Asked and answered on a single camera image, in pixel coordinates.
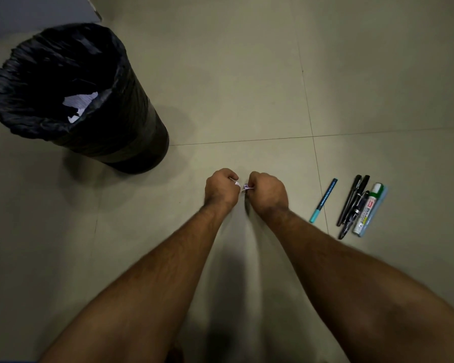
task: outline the white paper in trash bin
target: white paper in trash bin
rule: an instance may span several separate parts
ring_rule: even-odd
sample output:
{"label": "white paper in trash bin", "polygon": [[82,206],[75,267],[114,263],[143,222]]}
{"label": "white paper in trash bin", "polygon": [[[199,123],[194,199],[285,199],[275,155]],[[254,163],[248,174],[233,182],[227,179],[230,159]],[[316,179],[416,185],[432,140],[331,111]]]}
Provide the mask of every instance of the white paper in trash bin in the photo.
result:
{"label": "white paper in trash bin", "polygon": [[77,94],[72,95],[70,97],[65,97],[64,104],[67,107],[77,108],[77,115],[73,115],[72,117],[67,117],[69,122],[74,123],[76,122],[79,117],[84,113],[86,108],[91,104],[92,100],[98,96],[97,91],[92,94]]}

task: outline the trash can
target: trash can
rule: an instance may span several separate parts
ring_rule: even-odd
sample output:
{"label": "trash can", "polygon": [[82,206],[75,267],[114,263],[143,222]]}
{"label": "trash can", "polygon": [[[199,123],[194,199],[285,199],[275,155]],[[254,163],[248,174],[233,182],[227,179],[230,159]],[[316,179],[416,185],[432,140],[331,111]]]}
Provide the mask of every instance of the trash can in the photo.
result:
{"label": "trash can", "polygon": [[0,68],[0,122],[135,174],[166,155],[168,131],[109,29],[49,28],[12,50]]}

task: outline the light blue pen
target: light blue pen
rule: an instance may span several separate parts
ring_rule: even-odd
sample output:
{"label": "light blue pen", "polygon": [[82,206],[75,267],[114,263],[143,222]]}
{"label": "light blue pen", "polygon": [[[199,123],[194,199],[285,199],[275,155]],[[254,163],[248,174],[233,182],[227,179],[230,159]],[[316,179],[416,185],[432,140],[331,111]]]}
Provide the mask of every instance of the light blue pen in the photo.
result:
{"label": "light blue pen", "polygon": [[379,199],[377,200],[377,202],[376,202],[375,205],[373,206],[372,211],[371,211],[370,214],[368,215],[368,218],[366,219],[365,225],[363,226],[362,231],[360,232],[360,234],[358,235],[358,237],[363,237],[363,234],[365,234],[365,231],[366,231],[366,229],[368,228],[368,225],[370,224],[372,218],[375,216],[375,213],[377,212],[377,209],[379,208],[379,206],[380,206],[381,203],[383,202],[383,199],[385,199],[385,196],[387,196],[387,191],[388,191],[387,186],[383,185],[383,191],[382,191],[382,193],[380,194]]}
{"label": "light blue pen", "polygon": [[330,187],[328,187],[328,189],[326,190],[326,193],[324,194],[323,198],[321,199],[320,201],[320,204],[318,205],[318,207],[316,208],[315,212],[313,213],[313,215],[311,215],[311,219],[309,219],[309,222],[310,223],[314,223],[316,218],[318,217],[318,214],[320,213],[321,211],[321,208],[323,207],[324,203],[326,202],[326,199],[328,198],[328,196],[330,195],[331,191],[333,190],[333,187],[334,185],[338,182],[338,180],[336,178],[333,178],[333,181],[331,181],[331,185]]}

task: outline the forearm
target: forearm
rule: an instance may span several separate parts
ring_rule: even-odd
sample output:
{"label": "forearm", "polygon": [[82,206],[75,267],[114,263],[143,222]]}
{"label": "forearm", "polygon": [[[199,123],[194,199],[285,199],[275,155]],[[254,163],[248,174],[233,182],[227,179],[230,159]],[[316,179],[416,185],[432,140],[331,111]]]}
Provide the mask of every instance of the forearm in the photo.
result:
{"label": "forearm", "polygon": [[41,361],[163,361],[227,213],[204,206],[100,293]]}
{"label": "forearm", "polygon": [[[265,221],[316,311],[353,361],[402,362],[421,358],[424,351],[442,358],[451,351],[454,309],[430,290],[287,209],[270,213]],[[448,341],[441,341],[442,331],[451,336]]]}

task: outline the trash bin base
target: trash bin base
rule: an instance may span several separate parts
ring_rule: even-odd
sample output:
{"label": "trash bin base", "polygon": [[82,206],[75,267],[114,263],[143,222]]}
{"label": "trash bin base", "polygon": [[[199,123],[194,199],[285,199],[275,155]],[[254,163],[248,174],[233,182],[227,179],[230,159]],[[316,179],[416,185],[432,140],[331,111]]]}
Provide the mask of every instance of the trash bin base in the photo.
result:
{"label": "trash bin base", "polygon": [[122,162],[104,164],[127,174],[144,173],[160,164],[168,152],[169,145],[168,131],[156,114],[156,132],[153,140],[144,151]]}

